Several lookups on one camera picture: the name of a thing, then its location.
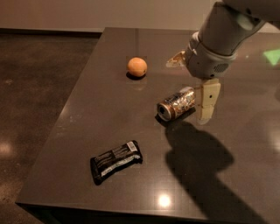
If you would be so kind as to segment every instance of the floor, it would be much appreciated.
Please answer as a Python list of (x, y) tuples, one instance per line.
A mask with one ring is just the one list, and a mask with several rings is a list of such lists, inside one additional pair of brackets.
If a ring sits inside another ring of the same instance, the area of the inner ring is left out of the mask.
[(41, 223), (15, 200), (95, 48), (95, 35), (0, 34), (0, 222)]

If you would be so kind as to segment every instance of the silver can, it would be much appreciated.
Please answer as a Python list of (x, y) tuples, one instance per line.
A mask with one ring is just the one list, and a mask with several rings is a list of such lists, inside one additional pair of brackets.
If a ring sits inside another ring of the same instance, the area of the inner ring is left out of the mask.
[(157, 104), (157, 113), (166, 122), (175, 120), (194, 107), (195, 93), (192, 87), (184, 87), (178, 93)]

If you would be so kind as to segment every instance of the wall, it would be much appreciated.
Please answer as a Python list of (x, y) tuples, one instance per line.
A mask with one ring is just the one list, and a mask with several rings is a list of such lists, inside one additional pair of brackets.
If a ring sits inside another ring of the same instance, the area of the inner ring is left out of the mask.
[[(101, 32), (109, 27), (198, 30), (214, 0), (2, 0), (0, 28)], [(262, 29), (275, 32), (272, 26)]]

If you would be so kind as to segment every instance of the metallic can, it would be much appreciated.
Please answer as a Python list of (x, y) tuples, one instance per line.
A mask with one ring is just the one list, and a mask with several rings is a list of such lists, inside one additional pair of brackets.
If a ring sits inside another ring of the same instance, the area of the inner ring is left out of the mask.
[(184, 87), (157, 104), (157, 113), (166, 122), (175, 120), (194, 107), (195, 93), (192, 87)]

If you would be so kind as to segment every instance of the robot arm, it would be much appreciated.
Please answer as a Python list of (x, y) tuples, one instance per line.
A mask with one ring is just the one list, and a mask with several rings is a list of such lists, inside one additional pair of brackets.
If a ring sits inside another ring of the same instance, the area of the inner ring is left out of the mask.
[(265, 22), (280, 27), (279, 11), (277, 0), (224, 0), (215, 3), (201, 29), (192, 35), (184, 60), (191, 75), (202, 79), (196, 105), (201, 123), (212, 117), (221, 88), (219, 78), (235, 60), (238, 47)]

